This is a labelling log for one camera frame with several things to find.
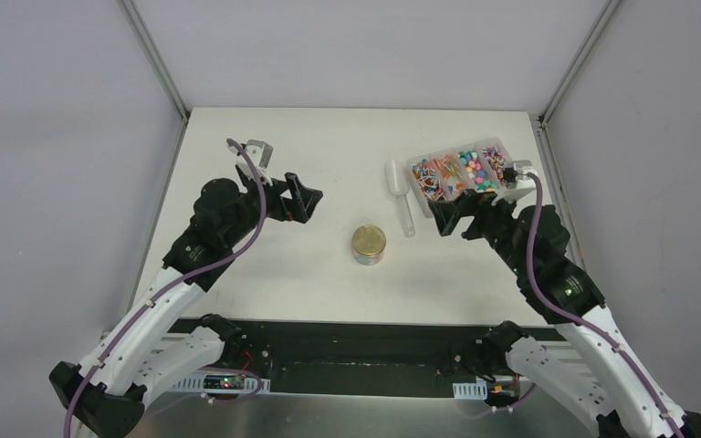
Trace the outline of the clear plastic scoop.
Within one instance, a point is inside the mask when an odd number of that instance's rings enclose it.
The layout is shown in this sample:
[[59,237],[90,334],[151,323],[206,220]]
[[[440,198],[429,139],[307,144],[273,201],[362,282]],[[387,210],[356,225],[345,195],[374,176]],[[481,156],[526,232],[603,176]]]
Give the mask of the clear plastic scoop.
[[398,219],[403,233],[406,237],[412,238],[415,236],[415,227],[407,199],[410,185],[407,182],[405,169],[400,162],[389,160],[384,165],[384,174],[389,192],[392,194],[398,209]]

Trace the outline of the clear plastic jar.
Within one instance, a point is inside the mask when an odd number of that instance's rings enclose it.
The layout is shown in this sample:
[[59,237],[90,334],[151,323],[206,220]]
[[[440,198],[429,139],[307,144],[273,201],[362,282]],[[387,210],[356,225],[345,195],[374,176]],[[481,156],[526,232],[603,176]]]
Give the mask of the clear plastic jar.
[[384,249],[379,250],[365,250],[361,251],[356,247],[352,247],[352,254],[354,260],[363,266],[374,266],[380,263],[384,257]]

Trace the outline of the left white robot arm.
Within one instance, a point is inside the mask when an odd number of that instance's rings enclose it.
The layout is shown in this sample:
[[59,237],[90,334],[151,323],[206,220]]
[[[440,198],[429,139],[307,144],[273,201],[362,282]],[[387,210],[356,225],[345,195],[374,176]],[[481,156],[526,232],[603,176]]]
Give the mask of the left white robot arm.
[[152,349],[179,317],[208,292],[247,250],[265,219],[306,223],[323,197],[293,172],[283,179],[251,177],[236,168],[240,184],[207,182],[183,233],[162,260],[149,290],[110,334],[79,362],[59,362],[49,380],[67,411],[64,434],[79,420],[98,437],[125,437],[146,408],[180,378],[214,363],[231,369],[241,359],[239,329],[219,315],[190,338],[153,356]]

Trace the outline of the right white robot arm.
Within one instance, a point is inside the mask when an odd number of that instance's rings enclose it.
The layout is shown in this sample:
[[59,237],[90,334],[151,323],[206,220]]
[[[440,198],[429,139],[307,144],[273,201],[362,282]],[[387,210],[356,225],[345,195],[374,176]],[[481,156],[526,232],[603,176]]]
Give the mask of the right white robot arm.
[[468,191],[453,201],[431,201],[440,235],[483,239],[517,279],[527,303],[576,350],[592,377],[557,362],[522,328],[499,324],[480,344],[486,369],[529,378],[596,437],[701,437],[701,413],[687,411],[654,380],[619,330],[605,298],[565,255],[570,233],[559,212],[538,195],[534,205],[494,193]]

